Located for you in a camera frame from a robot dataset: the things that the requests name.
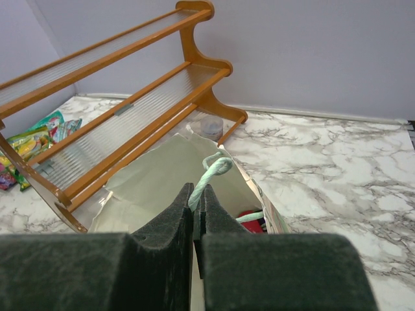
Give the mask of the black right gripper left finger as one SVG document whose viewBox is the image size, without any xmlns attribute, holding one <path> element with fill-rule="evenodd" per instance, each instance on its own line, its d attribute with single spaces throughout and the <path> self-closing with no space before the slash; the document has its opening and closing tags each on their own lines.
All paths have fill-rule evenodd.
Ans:
<svg viewBox="0 0 415 311">
<path fill-rule="evenodd" d="M 133 233 L 2 235 L 1 309 L 189 310 L 192 191 Z"/>
</svg>

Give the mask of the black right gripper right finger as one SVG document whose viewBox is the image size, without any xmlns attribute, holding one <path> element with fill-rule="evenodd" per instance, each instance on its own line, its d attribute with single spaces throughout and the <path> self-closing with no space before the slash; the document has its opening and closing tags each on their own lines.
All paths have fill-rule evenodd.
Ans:
<svg viewBox="0 0 415 311">
<path fill-rule="evenodd" d="M 344 236 L 251 233 L 200 199 L 198 261 L 206 310 L 377 310 L 360 256 Z"/>
</svg>

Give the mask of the red snack packet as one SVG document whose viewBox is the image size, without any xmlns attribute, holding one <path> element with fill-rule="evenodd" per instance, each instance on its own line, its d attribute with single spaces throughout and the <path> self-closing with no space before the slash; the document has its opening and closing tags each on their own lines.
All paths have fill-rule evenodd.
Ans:
<svg viewBox="0 0 415 311">
<path fill-rule="evenodd" d="M 259 234 L 267 232 L 263 211 L 245 211 L 236 220 L 251 233 Z"/>
</svg>

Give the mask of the green patterned paper bag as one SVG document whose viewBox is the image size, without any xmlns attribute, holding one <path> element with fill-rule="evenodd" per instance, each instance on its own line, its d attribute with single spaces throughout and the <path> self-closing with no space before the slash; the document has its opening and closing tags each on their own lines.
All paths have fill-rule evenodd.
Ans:
<svg viewBox="0 0 415 311">
<path fill-rule="evenodd" d="M 104 188 L 112 195 L 94 217 L 89 232 L 136 231 L 166 209 L 185 183 L 199 182 L 206 171 L 204 159 L 212 164 L 230 156 L 224 147 L 189 128 L 162 139 L 108 180 Z M 242 166 L 234 163 L 209 183 L 221 206 L 233 217 L 262 210 L 268 233 L 289 232 L 274 204 Z"/>
</svg>

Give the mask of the green Fox's snack packet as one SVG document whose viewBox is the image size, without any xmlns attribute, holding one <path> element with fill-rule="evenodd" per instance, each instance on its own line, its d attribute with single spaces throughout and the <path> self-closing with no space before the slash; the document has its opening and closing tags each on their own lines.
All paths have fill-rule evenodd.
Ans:
<svg viewBox="0 0 415 311">
<path fill-rule="evenodd" d="M 22 174 L 20 174 L 20 172 L 16 168 L 13 170 L 13 176 L 14 176 L 14 179 L 19 184 L 19 189 L 21 192 L 24 192 L 31 187 L 30 183 L 26 180 L 26 178 Z"/>
</svg>

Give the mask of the purple berry snack packet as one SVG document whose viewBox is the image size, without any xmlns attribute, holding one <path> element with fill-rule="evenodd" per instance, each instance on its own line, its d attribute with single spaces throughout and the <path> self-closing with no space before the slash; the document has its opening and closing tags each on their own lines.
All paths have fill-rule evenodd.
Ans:
<svg viewBox="0 0 415 311">
<path fill-rule="evenodd" d="M 12 188 L 16 183 L 15 177 L 12 175 L 10 169 L 10 161 L 5 157 L 1 156 L 1 173 L 0 173 L 0 189 L 8 190 Z"/>
</svg>

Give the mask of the yellow fruit snack packet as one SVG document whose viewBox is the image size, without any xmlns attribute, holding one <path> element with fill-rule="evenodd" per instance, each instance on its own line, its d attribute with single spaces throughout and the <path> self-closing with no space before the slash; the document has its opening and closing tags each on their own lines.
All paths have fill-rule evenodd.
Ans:
<svg viewBox="0 0 415 311">
<path fill-rule="evenodd" d="M 25 161 L 50 149 L 54 144 L 46 126 L 9 137 L 6 141 Z"/>
</svg>

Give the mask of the teal snack packet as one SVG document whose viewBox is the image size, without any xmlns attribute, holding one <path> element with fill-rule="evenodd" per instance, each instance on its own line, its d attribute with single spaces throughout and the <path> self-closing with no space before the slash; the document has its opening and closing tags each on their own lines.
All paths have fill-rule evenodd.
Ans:
<svg viewBox="0 0 415 311">
<path fill-rule="evenodd" d="M 47 127 L 49 137 L 54 143 L 59 143 L 80 129 L 81 125 L 82 119 L 71 119 L 66 121 L 60 111 L 55 111 L 38 121 L 34 126 L 30 127 L 28 131 Z"/>
</svg>

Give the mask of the orange wooden tiered rack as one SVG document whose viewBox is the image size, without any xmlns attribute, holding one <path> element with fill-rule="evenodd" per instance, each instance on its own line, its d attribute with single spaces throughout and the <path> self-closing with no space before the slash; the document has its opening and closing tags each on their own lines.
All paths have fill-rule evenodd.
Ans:
<svg viewBox="0 0 415 311">
<path fill-rule="evenodd" d="M 75 211 L 192 112 L 234 126 L 247 121 L 244 110 L 221 103 L 213 93 L 213 86 L 232 74 L 231 63 L 203 55 L 195 43 L 196 25 L 214 13 L 210 1 L 179 1 L 167 14 L 1 85 L 1 118 L 6 119 L 173 33 L 180 35 L 180 65 L 40 155 L 25 160 L 1 139 L 1 152 L 74 232 L 87 232 Z"/>
</svg>

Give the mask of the small clear plastic jar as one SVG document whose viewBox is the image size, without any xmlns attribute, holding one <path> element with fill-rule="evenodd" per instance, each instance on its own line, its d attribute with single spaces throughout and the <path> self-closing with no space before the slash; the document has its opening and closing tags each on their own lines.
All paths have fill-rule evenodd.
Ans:
<svg viewBox="0 0 415 311">
<path fill-rule="evenodd" d="M 218 141 L 223 136 L 224 121 L 220 117 L 208 115 L 200 120 L 200 135 Z"/>
</svg>

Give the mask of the aluminium frame rail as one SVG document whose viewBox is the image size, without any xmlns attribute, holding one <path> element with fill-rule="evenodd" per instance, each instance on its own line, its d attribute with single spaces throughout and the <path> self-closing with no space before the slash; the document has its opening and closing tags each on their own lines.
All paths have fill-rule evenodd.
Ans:
<svg viewBox="0 0 415 311">
<path fill-rule="evenodd" d="M 413 148 L 415 148 L 415 122 L 414 121 L 408 121 L 407 131 L 408 131 L 412 146 Z"/>
</svg>

